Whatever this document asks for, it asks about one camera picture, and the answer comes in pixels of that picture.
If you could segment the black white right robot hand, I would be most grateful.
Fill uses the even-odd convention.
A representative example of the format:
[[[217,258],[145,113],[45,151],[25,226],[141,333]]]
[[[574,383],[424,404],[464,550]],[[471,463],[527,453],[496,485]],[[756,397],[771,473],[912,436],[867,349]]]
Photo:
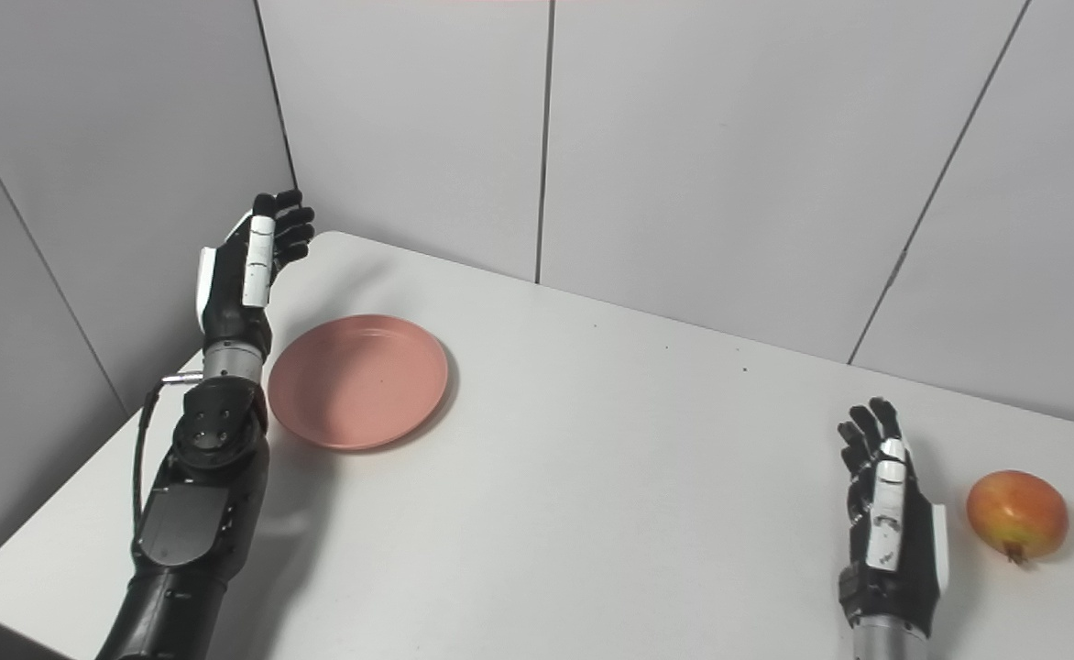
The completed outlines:
[[[850,472],[850,560],[838,601],[851,628],[885,617],[930,635],[948,584],[945,507],[921,492],[913,450],[883,397],[850,408],[836,427]]]

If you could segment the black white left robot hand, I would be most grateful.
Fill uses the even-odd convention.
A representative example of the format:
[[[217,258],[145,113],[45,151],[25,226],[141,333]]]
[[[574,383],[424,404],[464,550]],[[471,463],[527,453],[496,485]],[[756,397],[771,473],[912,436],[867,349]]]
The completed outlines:
[[[195,309],[203,349],[232,342],[267,357],[270,285],[295,260],[308,255],[315,212],[299,189],[260,193],[218,247],[199,255]]]

